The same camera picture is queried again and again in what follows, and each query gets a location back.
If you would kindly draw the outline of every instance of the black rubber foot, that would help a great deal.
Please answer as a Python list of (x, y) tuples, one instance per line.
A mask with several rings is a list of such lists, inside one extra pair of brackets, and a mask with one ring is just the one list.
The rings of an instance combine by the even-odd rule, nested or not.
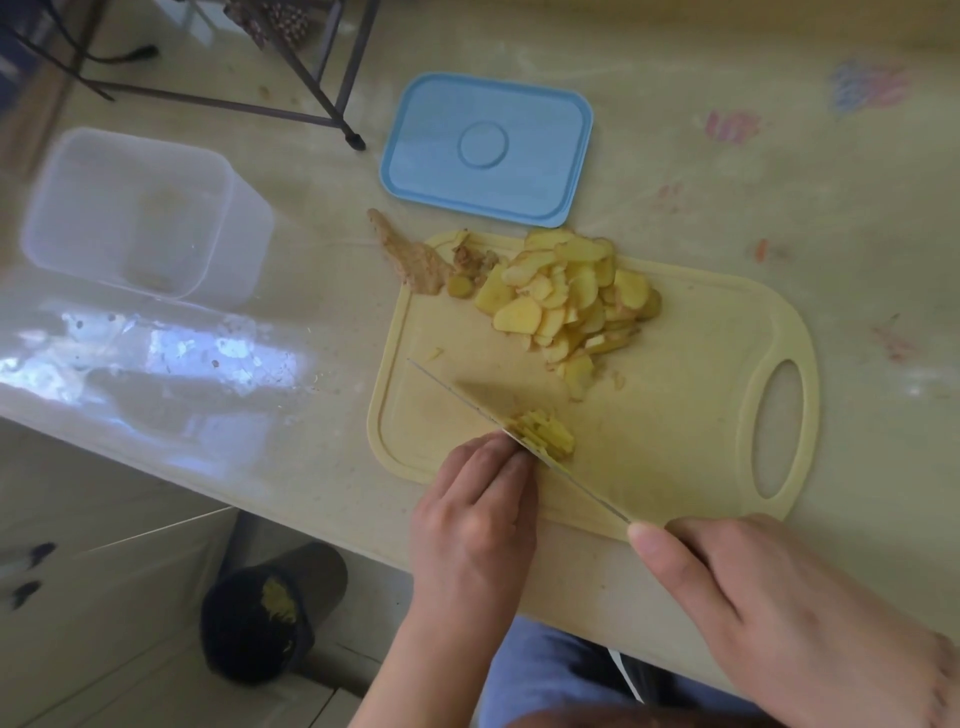
[(357, 152), (363, 152), (367, 149), (367, 142), (365, 142), (363, 137), (357, 132), (347, 134), (347, 144)]

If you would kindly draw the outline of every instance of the blue clothing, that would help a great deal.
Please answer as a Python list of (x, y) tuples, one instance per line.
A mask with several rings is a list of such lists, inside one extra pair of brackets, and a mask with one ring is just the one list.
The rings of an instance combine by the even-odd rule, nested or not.
[[(736, 695), (644, 667), (663, 678), (658, 680), (659, 705), (760, 713), (756, 705)], [(480, 728), (504, 728), (531, 713), (583, 704), (629, 707), (636, 699), (606, 647), (517, 617), (493, 658), (480, 698)]]

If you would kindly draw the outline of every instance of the cutting board handle hole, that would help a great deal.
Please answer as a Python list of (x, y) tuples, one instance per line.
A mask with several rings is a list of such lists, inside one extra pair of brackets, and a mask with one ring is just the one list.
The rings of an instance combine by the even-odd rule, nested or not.
[(790, 472), (804, 415), (797, 365), (783, 361), (767, 380), (754, 430), (754, 482), (764, 497), (777, 494)]

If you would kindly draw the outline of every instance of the knife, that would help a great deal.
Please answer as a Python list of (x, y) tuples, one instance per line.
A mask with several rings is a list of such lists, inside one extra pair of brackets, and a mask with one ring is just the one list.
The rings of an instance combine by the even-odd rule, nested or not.
[(429, 372), (427, 372), (420, 364), (418, 364), (418, 363), (417, 363), (416, 361), (414, 361), (413, 359), (407, 359), (407, 361), (408, 361), (409, 363), (413, 364), (414, 367), (416, 367), (417, 369), (419, 369), (421, 372), (423, 372), (424, 374), (426, 374), (429, 378), (433, 379), (437, 384), (439, 384), (440, 386), (442, 386), (447, 392), (449, 392), (451, 395), (453, 395), (454, 397), (456, 397), (456, 398), (457, 398), (458, 400), (460, 400), (463, 404), (465, 404), (466, 406), (470, 407), (474, 412), (476, 412), (477, 414), (481, 415), (482, 417), (484, 417), (484, 418), (485, 418), (486, 420), (488, 420), (489, 422), (491, 422), (491, 423), (493, 423), (494, 425), (496, 425), (498, 429), (502, 430), (503, 432), (506, 432), (507, 435), (509, 435), (510, 438), (513, 439), (516, 443), (518, 443), (523, 449), (525, 449), (527, 452), (530, 452), (531, 454), (533, 454), (534, 457), (536, 457), (541, 463), (543, 463), (547, 468), (549, 468), (550, 470), (552, 470), (554, 473), (559, 473), (559, 474), (562, 475), (564, 478), (566, 478), (568, 481), (570, 481), (571, 483), (573, 483), (582, 493), (584, 493), (585, 495), (587, 495), (593, 502), (597, 503), (597, 504), (600, 505), (600, 506), (603, 506), (605, 509), (607, 509), (610, 513), (613, 513), (615, 516), (617, 516), (617, 517), (618, 517), (621, 521), (623, 521), (624, 523), (632, 523), (632, 522), (633, 522), (631, 519), (628, 519), (625, 515), (623, 515), (623, 513), (622, 513), (621, 511), (619, 511), (617, 508), (615, 508), (614, 506), (610, 505), (606, 500), (604, 500), (603, 498), (597, 496), (597, 495), (596, 495), (590, 488), (588, 488), (586, 485), (581, 485), (579, 482), (577, 482), (577, 479), (576, 479), (575, 477), (573, 477), (573, 475), (571, 475), (570, 472), (569, 472), (564, 466), (562, 466), (560, 463), (558, 463), (557, 461), (555, 461), (553, 458), (544, 455), (544, 454), (541, 453), (541, 452), (537, 452), (536, 450), (532, 449), (529, 445), (527, 445), (526, 443), (524, 443), (522, 440), (520, 440), (520, 438), (518, 438), (516, 435), (514, 435), (513, 432), (511, 432), (509, 429), (507, 429), (507, 428), (504, 426), (503, 423), (499, 422), (492, 414), (490, 414), (490, 413), (487, 412), (485, 409), (483, 409), (483, 407), (481, 407), (479, 404), (476, 404), (475, 402), (470, 401), (470, 400), (467, 399), (464, 395), (462, 395), (462, 394), (460, 394), (459, 392), (457, 392), (457, 390), (455, 390), (455, 389), (454, 389), (453, 387), (451, 387), (449, 384), (447, 384), (446, 382), (442, 381), (441, 379), (436, 378), (434, 375), (432, 375), (432, 374), (430, 374)]

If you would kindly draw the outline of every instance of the plastic lid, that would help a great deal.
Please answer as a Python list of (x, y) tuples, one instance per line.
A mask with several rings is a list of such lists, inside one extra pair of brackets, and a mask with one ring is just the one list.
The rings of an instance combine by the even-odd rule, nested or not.
[(380, 180), (404, 200), (555, 228), (592, 127), (573, 91), (428, 73), (403, 92)]

